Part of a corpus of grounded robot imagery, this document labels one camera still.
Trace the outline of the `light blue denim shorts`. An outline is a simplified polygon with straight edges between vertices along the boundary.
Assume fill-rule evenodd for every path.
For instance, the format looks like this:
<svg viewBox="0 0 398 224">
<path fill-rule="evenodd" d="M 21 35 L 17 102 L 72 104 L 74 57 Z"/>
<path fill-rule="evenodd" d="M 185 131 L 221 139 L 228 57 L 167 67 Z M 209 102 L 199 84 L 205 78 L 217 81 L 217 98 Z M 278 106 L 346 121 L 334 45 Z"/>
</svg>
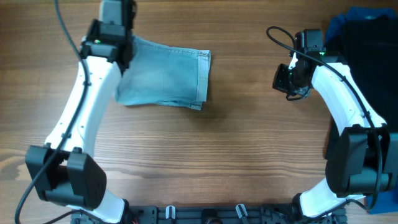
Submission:
<svg viewBox="0 0 398 224">
<path fill-rule="evenodd" d="M 201 110 L 207 99 L 211 52 L 133 38 L 133 58 L 115 92 L 125 106 L 157 104 Z"/>
</svg>

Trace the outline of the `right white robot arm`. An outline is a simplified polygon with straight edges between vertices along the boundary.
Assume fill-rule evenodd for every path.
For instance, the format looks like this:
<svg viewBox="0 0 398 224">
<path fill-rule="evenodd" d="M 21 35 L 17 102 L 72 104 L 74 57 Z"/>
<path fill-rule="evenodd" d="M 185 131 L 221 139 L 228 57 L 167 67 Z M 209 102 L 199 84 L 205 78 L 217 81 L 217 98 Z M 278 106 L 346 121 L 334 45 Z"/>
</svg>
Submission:
<svg viewBox="0 0 398 224">
<path fill-rule="evenodd" d="M 381 192 L 397 182 L 397 133 L 368 103 L 342 55 L 329 52 L 322 32 L 305 29 L 291 36 L 291 62 L 280 64 L 273 89 L 288 101 L 302 100 L 316 90 L 335 122 L 337 143 L 326 154 L 325 178 L 293 201 L 296 222 L 330 216 L 348 203 L 372 210 Z"/>
</svg>

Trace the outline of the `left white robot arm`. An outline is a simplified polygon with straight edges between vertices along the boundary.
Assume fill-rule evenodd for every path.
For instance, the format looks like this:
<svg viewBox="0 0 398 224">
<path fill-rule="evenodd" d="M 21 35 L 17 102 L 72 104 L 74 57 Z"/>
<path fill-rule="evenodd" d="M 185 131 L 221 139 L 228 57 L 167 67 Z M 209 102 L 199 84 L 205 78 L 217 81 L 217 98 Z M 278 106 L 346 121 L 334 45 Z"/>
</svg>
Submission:
<svg viewBox="0 0 398 224">
<path fill-rule="evenodd" d="M 94 150 L 109 99 L 132 60 L 135 15 L 133 0 L 101 2 L 81 44 L 72 45 L 78 73 L 63 113 L 44 144 L 25 155 L 28 191 L 91 222 L 134 223 L 128 201 L 106 188 Z"/>
</svg>

